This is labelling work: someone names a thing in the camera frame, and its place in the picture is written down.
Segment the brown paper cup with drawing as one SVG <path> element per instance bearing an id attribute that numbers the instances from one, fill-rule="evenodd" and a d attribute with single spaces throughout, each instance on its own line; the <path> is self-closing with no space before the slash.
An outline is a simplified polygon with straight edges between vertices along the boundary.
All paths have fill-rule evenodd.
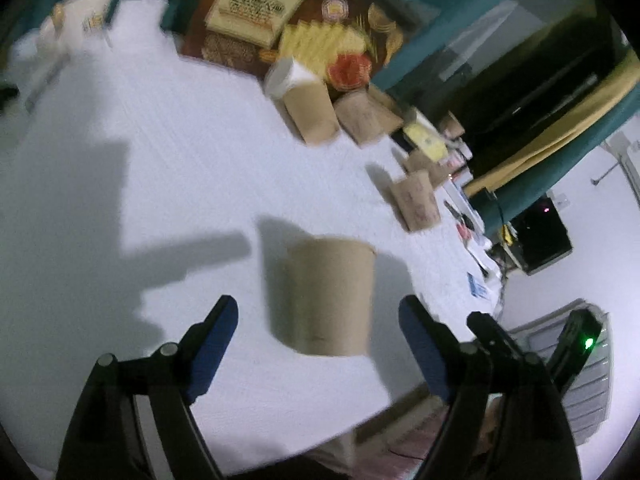
<path id="1" fill-rule="evenodd" d="M 283 342 L 305 356 L 369 353 L 376 249 L 344 237 L 308 237 L 281 258 Z"/>

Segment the black monitor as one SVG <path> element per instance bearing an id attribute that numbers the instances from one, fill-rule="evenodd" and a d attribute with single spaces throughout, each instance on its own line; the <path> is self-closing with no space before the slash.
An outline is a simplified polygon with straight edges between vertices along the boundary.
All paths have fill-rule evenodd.
<path id="1" fill-rule="evenodd" d="M 547 269 L 573 251 L 567 228 L 547 195 L 514 217 L 510 225 L 516 239 L 516 261 L 527 275 Z"/>

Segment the blue white card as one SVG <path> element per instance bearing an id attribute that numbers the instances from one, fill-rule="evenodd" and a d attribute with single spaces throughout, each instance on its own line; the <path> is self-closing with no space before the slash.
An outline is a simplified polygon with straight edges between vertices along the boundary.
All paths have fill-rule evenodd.
<path id="1" fill-rule="evenodd" d="M 484 299 L 484 300 L 490 299 L 490 293 L 488 292 L 488 289 L 486 288 L 483 280 L 479 280 L 471 273 L 468 273 L 468 282 L 469 282 L 470 292 L 473 297 Z"/>

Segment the yellow curtain stripe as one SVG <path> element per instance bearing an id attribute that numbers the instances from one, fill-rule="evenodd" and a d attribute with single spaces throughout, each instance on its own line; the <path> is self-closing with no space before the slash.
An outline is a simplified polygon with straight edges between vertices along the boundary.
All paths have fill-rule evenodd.
<path id="1" fill-rule="evenodd" d="M 543 162 L 620 104 L 620 101 L 628 96 L 638 82 L 638 55 L 634 50 L 629 50 L 623 61 L 600 84 L 597 84 L 585 99 L 545 128 L 536 139 L 526 144 L 505 162 L 465 185 L 466 196 L 473 197 L 483 190 L 495 192 L 520 174 Z"/>

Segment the paper cup with pig prints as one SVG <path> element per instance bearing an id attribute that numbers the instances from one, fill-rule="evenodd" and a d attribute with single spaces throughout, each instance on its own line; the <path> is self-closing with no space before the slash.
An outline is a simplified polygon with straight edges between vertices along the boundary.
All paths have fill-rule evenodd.
<path id="1" fill-rule="evenodd" d="M 420 150 L 413 150 L 402 163 L 407 174 L 425 171 L 433 188 L 439 188 L 449 180 L 450 172 L 438 162 L 433 162 Z"/>

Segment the upright paper cup pig prints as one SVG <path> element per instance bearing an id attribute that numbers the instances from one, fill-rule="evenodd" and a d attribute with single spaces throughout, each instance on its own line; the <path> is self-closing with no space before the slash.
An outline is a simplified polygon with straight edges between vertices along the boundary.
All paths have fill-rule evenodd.
<path id="1" fill-rule="evenodd" d="M 409 232 L 434 228 L 440 223 L 437 200 L 426 170 L 410 172 L 390 187 Z"/>

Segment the far paper cup with label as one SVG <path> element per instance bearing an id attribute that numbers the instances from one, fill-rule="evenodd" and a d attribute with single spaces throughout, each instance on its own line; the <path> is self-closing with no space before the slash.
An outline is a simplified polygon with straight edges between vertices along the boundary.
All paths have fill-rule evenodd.
<path id="1" fill-rule="evenodd" d="M 456 140 L 465 133 L 465 128 L 451 112 L 447 112 L 439 122 L 439 132 L 449 140 Z"/>

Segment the yellow tissue pack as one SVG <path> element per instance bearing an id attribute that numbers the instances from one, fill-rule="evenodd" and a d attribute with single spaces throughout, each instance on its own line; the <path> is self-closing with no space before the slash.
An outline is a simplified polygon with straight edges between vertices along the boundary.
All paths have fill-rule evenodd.
<path id="1" fill-rule="evenodd" d="M 402 131 L 409 141 L 432 162 L 440 162 L 448 155 L 447 144 L 433 128 L 420 122 L 407 122 Z"/>

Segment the teal curtain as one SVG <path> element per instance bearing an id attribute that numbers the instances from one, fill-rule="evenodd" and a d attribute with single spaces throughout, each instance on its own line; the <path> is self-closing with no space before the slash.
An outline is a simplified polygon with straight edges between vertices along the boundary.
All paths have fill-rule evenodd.
<path id="1" fill-rule="evenodd" d="M 471 181 L 536 139 L 634 50 L 604 0 L 404 1 L 423 24 L 375 84 L 431 122 L 457 117 Z M 469 197 L 488 231 L 550 190 L 638 107 L 639 83 L 567 146 Z"/>

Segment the lying paper cup pig prints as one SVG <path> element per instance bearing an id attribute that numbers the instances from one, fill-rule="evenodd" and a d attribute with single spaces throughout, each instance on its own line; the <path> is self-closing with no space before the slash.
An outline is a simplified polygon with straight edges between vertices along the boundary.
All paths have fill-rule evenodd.
<path id="1" fill-rule="evenodd" d="M 358 146 L 378 142 L 404 124 L 401 117 L 364 89 L 343 94 L 334 102 L 334 110 L 342 129 Z"/>

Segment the plain brown paper cup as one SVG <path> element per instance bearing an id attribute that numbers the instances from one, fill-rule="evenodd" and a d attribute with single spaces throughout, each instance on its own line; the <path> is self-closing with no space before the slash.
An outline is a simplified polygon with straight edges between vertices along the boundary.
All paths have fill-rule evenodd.
<path id="1" fill-rule="evenodd" d="M 340 131 L 329 90 L 323 82 L 292 88 L 285 93 L 282 101 L 306 144 L 330 142 Z"/>

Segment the white paper roll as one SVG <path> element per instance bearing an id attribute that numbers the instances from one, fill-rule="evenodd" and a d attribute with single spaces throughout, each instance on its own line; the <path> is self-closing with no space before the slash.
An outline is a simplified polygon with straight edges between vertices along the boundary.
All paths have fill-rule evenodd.
<path id="1" fill-rule="evenodd" d="M 280 58 L 266 73 L 264 79 L 265 95 L 270 99 L 280 100 L 286 92 L 304 84 L 318 84 L 319 77 L 295 58 Z"/>

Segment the brown waffle snack box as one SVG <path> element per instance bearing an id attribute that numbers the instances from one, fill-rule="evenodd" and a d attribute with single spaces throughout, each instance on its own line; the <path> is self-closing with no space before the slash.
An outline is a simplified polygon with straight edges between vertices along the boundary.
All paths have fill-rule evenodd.
<path id="1" fill-rule="evenodd" d="M 292 58 L 339 96 L 370 84 L 420 26 L 401 0 L 200 0 L 181 52 L 256 78 Z"/>

